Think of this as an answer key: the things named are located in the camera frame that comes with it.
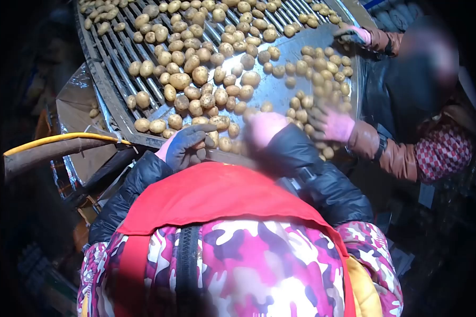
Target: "yellow cable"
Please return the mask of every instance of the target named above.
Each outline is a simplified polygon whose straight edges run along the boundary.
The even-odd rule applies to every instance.
[[[38,140],[20,145],[18,147],[13,148],[13,149],[10,149],[7,152],[5,152],[3,155],[5,155],[5,156],[13,155],[13,154],[16,154],[18,152],[21,152],[21,151],[24,151],[24,150],[29,150],[29,149],[32,149],[32,148],[35,148],[35,147],[38,147],[38,146],[41,146],[41,145],[44,145],[44,144],[53,143],[53,142],[62,141],[62,140],[67,140],[67,139],[71,139],[71,138],[77,138],[77,137],[97,138],[97,139],[106,140],[106,141],[118,142],[117,138],[111,137],[111,136],[101,136],[100,134],[87,133],[87,132],[74,132],[74,133],[59,134],[57,136],[48,136],[48,137],[40,138]],[[128,142],[126,140],[122,140],[122,143],[126,144],[126,145],[132,145],[131,142]]]

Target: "checkered sleeve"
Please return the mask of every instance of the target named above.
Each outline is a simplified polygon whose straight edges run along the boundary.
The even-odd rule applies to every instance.
[[[474,142],[474,137],[457,124],[432,130],[415,147],[419,179],[431,183],[463,170],[470,163]]]

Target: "hand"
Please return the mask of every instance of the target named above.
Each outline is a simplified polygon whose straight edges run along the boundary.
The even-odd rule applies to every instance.
[[[349,141],[355,122],[348,114],[338,113],[325,104],[318,104],[307,113],[309,123],[316,129],[312,134],[316,146],[318,141]]]
[[[275,112],[263,112],[250,117],[250,138],[258,150],[265,148],[272,138],[289,122]]]
[[[338,29],[333,33],[333,37],[340,43],[356,43],[362,47],[368,47],[372,43],[370,33],[367,30],[355,27],[354,25]]]
[[[189,163],[200,163],[206,157],[206,150],[191,149],[192,146],[204,141],[208,147],[214,147],[215,143],[205,132],[216,131],[213,124],[196,124],[177,131],[155,153],[161,160],[176,173],[189,166]]]

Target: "brown leather sleeve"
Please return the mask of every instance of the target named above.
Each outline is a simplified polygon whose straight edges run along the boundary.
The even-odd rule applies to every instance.
[[[372,160],[379,149],[379,135],[370,124],[357,120],[347,147],[359,156]]]
[[[410,181],[418,179],[418,165],[413,144],[397,144],[388,139],[386,149],[379,159],[379,165],[398,179]]]
[[[399,54],[400,42],[403,33],[384,32],[375,27],[363,27],[370,33],[370,48],[375,52],[384,52],[388,56],[397,56]]]

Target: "wristwatch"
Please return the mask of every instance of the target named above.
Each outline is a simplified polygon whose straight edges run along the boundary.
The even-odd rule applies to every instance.
[[[381,155],[383,155],[386,145],[388,144],[388,138],[380,133],[379,135],[379,148],[377,149],[376,154],[374,155],[374,161],[379,161]]]

